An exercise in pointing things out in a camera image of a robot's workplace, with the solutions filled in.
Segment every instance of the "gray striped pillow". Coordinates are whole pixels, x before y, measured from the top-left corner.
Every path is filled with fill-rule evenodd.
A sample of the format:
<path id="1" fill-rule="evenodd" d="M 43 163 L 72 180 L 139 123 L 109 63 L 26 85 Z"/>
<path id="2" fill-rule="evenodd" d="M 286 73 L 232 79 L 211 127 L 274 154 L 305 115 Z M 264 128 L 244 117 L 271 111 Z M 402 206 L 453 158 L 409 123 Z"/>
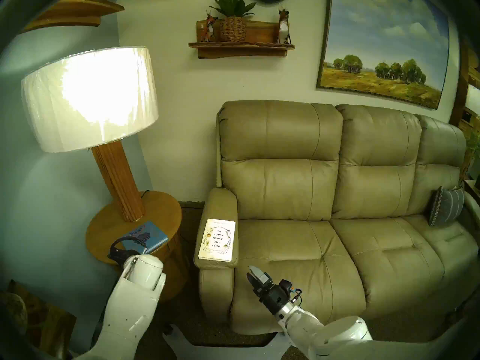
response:
<path id="1" fill-rule="evenodd" d="M 461 213 L 465 195 L 463 190 L 446 190 L 440 187 L 435 193 L 435 200 L 430 210 L 428 224 L 442 225 L 454 221 Z"/>

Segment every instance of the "woven basket planter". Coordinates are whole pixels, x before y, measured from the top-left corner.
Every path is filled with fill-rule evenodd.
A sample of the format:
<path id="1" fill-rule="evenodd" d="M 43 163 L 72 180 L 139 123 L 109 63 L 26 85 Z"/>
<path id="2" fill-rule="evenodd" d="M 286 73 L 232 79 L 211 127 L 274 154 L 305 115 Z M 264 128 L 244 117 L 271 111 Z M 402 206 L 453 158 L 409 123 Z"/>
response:
<path id="1" fill-rule="evenodd" d="M 237 16 L 228 16 L 223 19 L 220 28 L 220 36 L 222 40 L 228 42 L 242 42 L 245 41 L 247 34 L 247 26 L 242 18 Z"/>

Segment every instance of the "carpet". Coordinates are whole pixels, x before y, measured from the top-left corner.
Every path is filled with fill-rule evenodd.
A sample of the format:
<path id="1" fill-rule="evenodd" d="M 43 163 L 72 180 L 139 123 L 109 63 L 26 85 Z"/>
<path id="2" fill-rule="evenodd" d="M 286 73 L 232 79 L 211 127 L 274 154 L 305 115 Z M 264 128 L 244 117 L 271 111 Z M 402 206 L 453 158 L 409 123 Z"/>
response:
<path id="1" fill-rule="evenodd" d="M 181 242 L 190 262 L 190 280 L 174 299 L 160 303 L 152 323 L 143 335 L 135 355 L 136 360 L 174 360 L 175 353 L 162 337 L 167 324 L 175 324 L 185 338 L 198 346 L 259 347 L 265 346 L 274 334 L 241 335 L 231 331 L 227 324 L 207 320 L 198 294 L 198 269 L 193 264 L 195 241 L 201 208 L 183 208 Z M 367 321 L 369 331 L 376 340 L 425 342 L 430 340 L 444 321 L 443 317 L 421 318 L 415 322 L 401 315 L 389 315 Z M 290 347 L 282 360 L 306 360 L 295 347 Z"/>

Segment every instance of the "wooden shelf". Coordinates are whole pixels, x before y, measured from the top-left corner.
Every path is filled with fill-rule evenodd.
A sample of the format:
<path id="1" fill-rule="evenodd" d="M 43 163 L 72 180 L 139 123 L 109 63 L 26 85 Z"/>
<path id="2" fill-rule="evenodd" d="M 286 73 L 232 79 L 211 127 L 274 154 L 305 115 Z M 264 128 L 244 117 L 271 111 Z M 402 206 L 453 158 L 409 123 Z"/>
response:
<path id="1" fill-rule="evenodd" d="M 288 50 L 293 50 L 295 45 L 276 43 L 275 34 L 278 30 L 277 22 L 257 22 L 245 20 L 246 36 L 244 42 L 199 42 L 205 20 L 196 23 L 197 42 L 190 42 L 189 47 L 198 49 L 199 59 L 214 59 L 225 57 L 242 57 L 264 55 L 270 57 L 286 57 Z M 220 39 L 220 26 L 222 20 L 213 24 L 214 39 Z"/>
<path id="2" fill-rule="evenodd" d="M 55 26 L 100 25 L 101 17 L 125 8 L 106 0 L 60 0 L 27 25 L 23 32 Z"/>
<path id="3" fill-rule="evenodd" d="M 252 55 L 286 57 L 287 51 L 295 48 L 295 45 L 266 42 L 190 42 L 188 46 L 198 49 L 199 59 Z"/>

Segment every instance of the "white wall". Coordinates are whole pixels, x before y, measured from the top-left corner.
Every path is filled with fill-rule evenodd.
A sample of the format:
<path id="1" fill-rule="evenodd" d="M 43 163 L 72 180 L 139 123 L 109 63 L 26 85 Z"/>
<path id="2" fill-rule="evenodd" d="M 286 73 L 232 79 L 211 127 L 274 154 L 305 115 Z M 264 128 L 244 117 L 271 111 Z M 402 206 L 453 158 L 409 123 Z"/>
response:
<path id="1" fill-rule="evenodd" d="M 285 0 L 294 51 L 286 58 L 198 59 L 195 22 L 213 0 L 118 0 L 120 45 L 150 50 L 160 118 L 139 134 L 154 189 L 178 200 L 201 201 L 215 185 L 215 115 L 225 101 L 281 99 L 364 104 L 425 114 L 447 122 L 459 71 L 456 26 L 450 21 L 450 57 L 438 110 L 385 97 L 317 90 L 326 0 Z M 278 5 L 258 3 L 253 20 L 278 21 Z"/>
<path id="2" fill-rule="evenodd" d="M 75 315 L 70 345 L 76 352 L 90 348 L 117 278 L 85 246 L 90 220 L 111 196 L 91 152 L 40 149 L 23 110 L 20 81 L 46 62 L 118 45 L 113 14 L 97 28 L 20 34 L 0 58 L 0 289 L 14 279 Z M 139 189 L 151 188 L 137 136 L 123 146 Z"/>

